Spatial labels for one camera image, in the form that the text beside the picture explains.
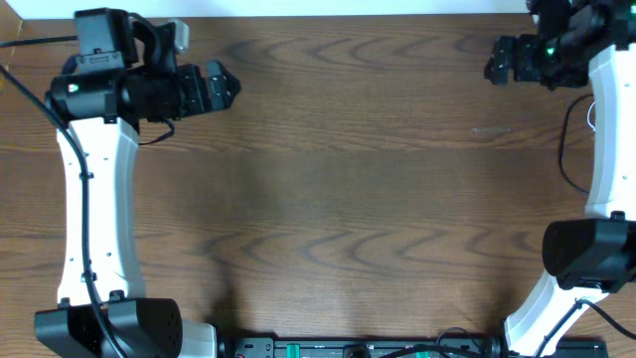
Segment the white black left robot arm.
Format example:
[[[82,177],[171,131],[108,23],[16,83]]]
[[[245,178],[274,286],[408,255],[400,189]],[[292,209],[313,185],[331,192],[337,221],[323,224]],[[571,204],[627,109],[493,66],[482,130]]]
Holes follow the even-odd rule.
[[[66,181],[66,256],[57,305],[36,313],[37,339],[62,357],[219,357],[214,326],[170,298],[150,298],[136,250],[133,176],[141,120],[230,108],[239,80],[220,62],[179,64],[189,27],[135,13],[78,11],[79,53],[52,80],[45,111]]]

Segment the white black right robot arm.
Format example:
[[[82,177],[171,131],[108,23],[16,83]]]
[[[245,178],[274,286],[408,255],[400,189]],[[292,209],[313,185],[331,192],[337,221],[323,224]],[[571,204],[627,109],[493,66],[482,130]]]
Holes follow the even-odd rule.
[[[584,216],[546,228],[544,271],[524,303],[478,357],[605,355],[562,338],[586,309],[635,279],[635,4],[631,0],[532,0],[535,35],[502,36],[484,76],[550,90],[591,87],[592,179]]]

